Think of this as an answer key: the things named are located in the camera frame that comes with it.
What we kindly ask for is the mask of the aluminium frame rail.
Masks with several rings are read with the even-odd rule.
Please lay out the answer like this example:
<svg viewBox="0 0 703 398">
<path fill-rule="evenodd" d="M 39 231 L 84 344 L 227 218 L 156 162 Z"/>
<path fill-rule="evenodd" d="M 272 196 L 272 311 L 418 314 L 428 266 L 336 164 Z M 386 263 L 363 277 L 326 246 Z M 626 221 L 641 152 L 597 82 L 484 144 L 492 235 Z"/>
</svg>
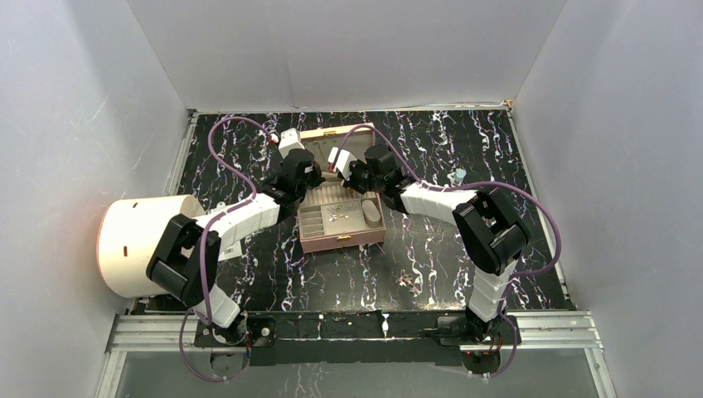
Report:
<svg viewBox="0 0 703 398">
<path fill-rule="evenodd" d="M 589 311 L 516 311 L 520 349 L 584 350 L 600 397 L 617 395 L 603 354 L 603 344 Z M 96 397 L 115 397 L 129 352 L 178 352 L 182 316 L 118 315 L 106 347 Z"/>
</svg>

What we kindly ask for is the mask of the gold pendant jewelry cluster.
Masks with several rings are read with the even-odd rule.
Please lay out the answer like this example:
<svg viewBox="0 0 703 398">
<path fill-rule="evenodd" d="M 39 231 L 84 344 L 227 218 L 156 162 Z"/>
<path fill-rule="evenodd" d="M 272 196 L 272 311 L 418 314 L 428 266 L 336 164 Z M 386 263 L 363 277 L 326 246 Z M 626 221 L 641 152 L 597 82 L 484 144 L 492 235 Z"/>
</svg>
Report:
<svg viewBox="0 0 703 398">
<path fill-rule="evenodd" d="M 421 274 L 401 274 L 397 282 L 400 287 L 407 289 L 415 297 L 423 292 L 423 280 Z"/>
</svg>

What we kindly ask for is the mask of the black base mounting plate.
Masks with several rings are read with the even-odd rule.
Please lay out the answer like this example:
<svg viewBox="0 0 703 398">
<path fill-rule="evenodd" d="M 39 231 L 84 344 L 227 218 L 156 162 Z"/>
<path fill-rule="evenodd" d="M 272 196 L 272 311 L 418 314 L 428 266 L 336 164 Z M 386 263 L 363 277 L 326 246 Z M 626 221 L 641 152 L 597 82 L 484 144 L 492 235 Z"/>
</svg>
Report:
<svg viewBox="0 0 703 398">
<path fill-rule="evenodd" d="M 521 342 L 512 315 L 484 323 L 468 310 L 250 312 L 229 328 L 199 323 L 194 337 L 253 366 L 425 362 L 477 374 L 498 371 Z"/>
</svg>

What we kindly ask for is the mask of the pink jewelry box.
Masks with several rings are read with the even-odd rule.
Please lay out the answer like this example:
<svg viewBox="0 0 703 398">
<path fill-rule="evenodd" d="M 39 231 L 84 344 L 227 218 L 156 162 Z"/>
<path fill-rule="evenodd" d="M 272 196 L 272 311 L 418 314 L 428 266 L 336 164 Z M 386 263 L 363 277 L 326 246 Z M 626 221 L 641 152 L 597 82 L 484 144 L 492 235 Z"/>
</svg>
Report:
<svg viewBox="0 0 703 398">
<path fill-rule="evenodd" d="M 334 250 L 357 245 L 381 243 L 385 239 L 385 220 L 381 200 L 374 192 L 360 194 L 342 185 L 342 178 L 329 171 L 328 157 L 332 147 L 343 146 L 357 159 L 375 144 L 374 132 L 360 128 L 349 138 L 345 135 L 353 125 L 302 131 L 303 146 L 315 156 L 322 169 L 324 182 L 309 190 L 298 209 L 299 239 L 304 253 Z M 381 225 L 369 228 L 362 215 L 361 203 L 373 200 L 381 213 Z"/>
</svg>

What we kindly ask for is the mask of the light blue white clip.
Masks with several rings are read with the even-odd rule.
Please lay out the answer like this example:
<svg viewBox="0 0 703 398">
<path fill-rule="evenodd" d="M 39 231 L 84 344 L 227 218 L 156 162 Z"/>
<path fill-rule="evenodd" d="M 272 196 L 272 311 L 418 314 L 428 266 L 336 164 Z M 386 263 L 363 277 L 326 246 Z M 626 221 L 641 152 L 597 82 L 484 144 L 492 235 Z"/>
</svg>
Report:
<svg viewBox="0 0 703 398">
<path fill-rule="evenodd" d="M 451 183 L 454 187 L 461 186 L 463 184 L 463 179 L 466 177 L 467 172 L 462 168 L 457 168 L 451 175 Z"/>
</svg>

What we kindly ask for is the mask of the white cylindrical bucket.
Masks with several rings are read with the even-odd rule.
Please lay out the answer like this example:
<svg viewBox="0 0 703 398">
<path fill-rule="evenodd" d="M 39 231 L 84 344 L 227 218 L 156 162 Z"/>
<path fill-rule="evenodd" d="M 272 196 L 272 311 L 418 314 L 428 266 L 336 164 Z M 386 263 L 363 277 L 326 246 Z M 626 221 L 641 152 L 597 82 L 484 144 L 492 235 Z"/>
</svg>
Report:
<svg viewBox="0 0 703 398">
<path fill-rule="evenodd" d="M 177 214 L 195 218 L 205 210 L 192 195 L 123 199 L 107 209 L 96 254 L 99 272 L 113 292 L 127 299 L 166 293 L 148 279 L 146 268 L 167 223 Z"/>
</svg>

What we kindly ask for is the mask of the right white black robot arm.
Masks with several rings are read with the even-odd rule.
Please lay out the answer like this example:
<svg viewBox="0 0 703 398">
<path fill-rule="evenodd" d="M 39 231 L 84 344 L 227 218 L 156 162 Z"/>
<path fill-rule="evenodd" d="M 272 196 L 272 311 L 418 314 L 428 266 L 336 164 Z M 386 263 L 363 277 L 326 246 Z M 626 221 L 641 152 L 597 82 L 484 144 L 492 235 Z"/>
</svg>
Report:
<svg viewBox="0 0 703 398">
<path fill-rule="evenodd" d="M 419 215 L 456 226 L 468 257 L 476 267 L 473 292 L 465 319 L 439 325 L 438 337 L 487 343 L 500 331 L 503 295 L 522 251 L 530 243 L 529 229 L 498 190 L 429 188 L 402 172 L 398 159 L 384 144 L 369 147 L 362 160 L 335 147 L 328 161 L 345 187 L 374 192 L 391 210 Z"/>
</svg>

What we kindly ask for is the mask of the white oval watch pillow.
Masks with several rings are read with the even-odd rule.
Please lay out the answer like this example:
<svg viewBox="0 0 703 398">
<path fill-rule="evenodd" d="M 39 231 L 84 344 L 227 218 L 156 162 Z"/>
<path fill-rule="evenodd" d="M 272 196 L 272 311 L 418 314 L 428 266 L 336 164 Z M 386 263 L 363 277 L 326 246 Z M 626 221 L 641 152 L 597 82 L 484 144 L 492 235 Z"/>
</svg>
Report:
<svg viewBox="0 0 703 398">
<path fill-rule="evenodd" d="M 367 199 L 361 203 L 362 215 L 369 228 L 378 228 L 381 225 L 381 213 L 373 200 Z"/>
</svg>

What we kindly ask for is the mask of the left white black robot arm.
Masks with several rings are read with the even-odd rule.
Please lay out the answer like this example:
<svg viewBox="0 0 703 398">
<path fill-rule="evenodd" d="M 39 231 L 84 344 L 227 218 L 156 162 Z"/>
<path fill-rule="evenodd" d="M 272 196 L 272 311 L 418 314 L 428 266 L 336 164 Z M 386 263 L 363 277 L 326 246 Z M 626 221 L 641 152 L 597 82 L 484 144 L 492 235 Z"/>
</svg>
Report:
<svg viewBox="0 0 703 398">
<path fill-rule="evenodd" d="M 233 244 L 295 216 L 307 191 L 323 180 L 311 152 L 290 150 L 253 196 L 210 215 L 173 216 L 148 262 L 147 278 L 215 324 L 224 343 L 243 342 L 248 324 L 240 306 L 215 283 L 220 257 Z"/>
</svg>

